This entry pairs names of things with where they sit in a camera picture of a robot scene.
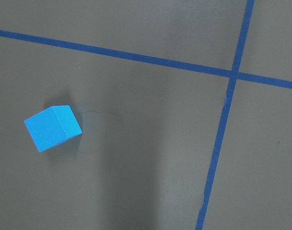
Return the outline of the blue wooden cube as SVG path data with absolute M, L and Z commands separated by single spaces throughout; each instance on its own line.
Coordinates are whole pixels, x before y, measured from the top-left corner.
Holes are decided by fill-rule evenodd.
M 48 107 L 24 120 L 24 124 L 39 152 L 82 134 L 82 129 L 68 105 Z

